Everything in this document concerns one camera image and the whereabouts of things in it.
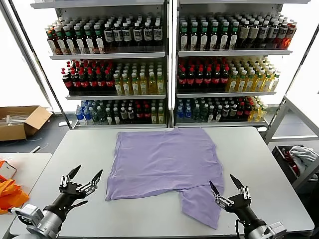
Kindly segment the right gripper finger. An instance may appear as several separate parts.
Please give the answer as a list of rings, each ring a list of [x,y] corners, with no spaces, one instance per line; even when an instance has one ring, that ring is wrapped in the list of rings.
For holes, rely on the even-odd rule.
[[[237,187],[237,189],[240,191],[240,193],[243,195],[244,200],[249,199],[250,200],[250,192],[248,186],[244,186],[239,179],[237,179],[232,174],[230,175],[230,178],[232,179],[233,183]]]
[[[232,207],[234,205],[234,202],[224,198],[223,196],[220,195],[219,191],[215,187],[215,185],[212,183],[212,181],[209,181],[210,187],[211,187],[211,192],[214,196],[214,201],[216,204],[219,205],[221,208],[226,208],[226,207]]]

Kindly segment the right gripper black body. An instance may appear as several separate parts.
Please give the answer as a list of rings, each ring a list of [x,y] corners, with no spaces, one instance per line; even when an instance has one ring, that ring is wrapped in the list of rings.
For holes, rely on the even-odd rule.
[[[259,220],[250,208],[251,199],[244,199],[243,194],[237,194],[228,199],[234,203],[231,206],[227,206],[225,210],[229,213],[234,213],[245,225],[253,224]]]

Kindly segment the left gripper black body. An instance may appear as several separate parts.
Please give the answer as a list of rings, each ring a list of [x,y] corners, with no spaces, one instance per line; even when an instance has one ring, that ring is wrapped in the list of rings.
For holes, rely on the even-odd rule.
[[[86,204],[87,200],[84,200],[74,205],[75,201],[82,200],[85,197],[86,196],[76,192],[62,192],[52,203],[51,211],[68,212],[75,207],[79,207]]]

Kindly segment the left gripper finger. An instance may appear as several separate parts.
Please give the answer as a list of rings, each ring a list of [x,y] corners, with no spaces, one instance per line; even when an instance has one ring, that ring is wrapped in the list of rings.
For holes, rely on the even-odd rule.
[[[97,184],[101,179],[103,170],[101,169],[93,179],[85,185],[79,186],[76,188],[76,191],[84,196],[89,196],[90,194],[94,193],[94,191],[98,188]]]
[[[71,169],[71,171],[67,175],[62,175],[59,185],[59,191],[62,192],[76,192],[80,193],[80,184],[74,183],[72,179],[76,176],[81,165]]]

